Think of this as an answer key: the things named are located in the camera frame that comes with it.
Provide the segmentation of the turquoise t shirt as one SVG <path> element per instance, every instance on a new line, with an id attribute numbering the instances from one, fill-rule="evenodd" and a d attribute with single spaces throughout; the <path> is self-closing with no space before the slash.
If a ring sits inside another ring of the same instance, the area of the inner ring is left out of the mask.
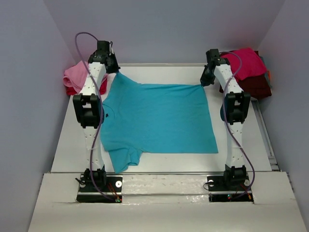
<path id="1" fill-rule="evenodd" d="M 137 166 L 142 153 L 218 153 L 200 85 L 141 84 L 118 73 L 102 105 L 101 143 L 116 173 Z"/>

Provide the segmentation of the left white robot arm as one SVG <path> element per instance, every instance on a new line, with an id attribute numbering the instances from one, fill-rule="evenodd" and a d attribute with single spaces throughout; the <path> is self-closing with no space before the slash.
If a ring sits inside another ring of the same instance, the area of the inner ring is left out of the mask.
<path id="1" fill-rule="evenodd" d="M 97 41 L 97 49 L 89 57 L 89 63 L 82 61 L 86 69 L 84 85 L 81 91 L 72 98 L 77 121 L 84 130 L 86 149 L 90 152 L 90 158 L 87 159 L 89 167 L 81 178 L 81 184 L 92 185 L 100 190 L 106 185 L 106 172 L 101 155 L 99 133 L 104 121 L 99 89 L 108 74 L 116 73 L 120 69 L 112 45 L 111 41 Z"/>

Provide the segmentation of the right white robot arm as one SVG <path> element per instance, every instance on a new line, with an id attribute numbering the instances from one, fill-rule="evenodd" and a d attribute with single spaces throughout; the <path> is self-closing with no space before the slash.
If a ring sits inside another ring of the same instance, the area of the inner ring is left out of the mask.
<path id="1" fill-rule="evenodd" d="M 251 96 L 237 83 L 230 62 L 220 55 L 218 49 L 206 52 L 207 65 L 200 82 L 203 87 L 213 85 L 218 80 L 224 93 L 220 117 L 227 134 L 227 157 L 222 175 L 209 176 L 210 191 L 235 191 L 245 184 L 247 169 L 242 148 L 242 129 L 248 115 Z"/>

